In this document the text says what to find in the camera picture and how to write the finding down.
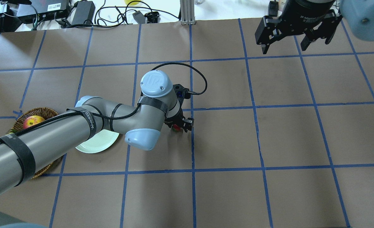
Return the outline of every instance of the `plate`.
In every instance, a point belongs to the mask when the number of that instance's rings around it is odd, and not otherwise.
[[[110,147],[118,138],[118,136],[119,133],[104,129],[93,136],[91,139],[76,146],[76,149],[88,154],[98,153]]]

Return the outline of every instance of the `red apple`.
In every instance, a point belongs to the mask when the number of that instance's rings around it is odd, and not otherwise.
[[[38,124],[45,119],[40,116],[30,116],[25,119],[24,124],[22,125],[24,129],[27,129],[28,127],[34,126],[35,124]]]

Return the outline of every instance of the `wicker basket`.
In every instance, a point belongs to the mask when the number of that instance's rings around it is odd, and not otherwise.
[[[15,122],[14,126],[9,130],[8,133],[15,133],[15,132],[21,131],[23,129],[23,124],[24,124],[25,119],[30,116],[40,116],[40,117],[43,117],[45,120],[47,120],[49,118],[57,116],[58,114],[59,113],[57,113],[55,110],[51,108],[47,108],[47,107],[31,109],[18,118],[18,120]],[[41,176],[42,174],[44,174],[48,169],[50,169],[54,165],[54,163],[57,163],[59,160],[60,159],[53,161],[46,167],[36,172],[32,179],[35,179]]]

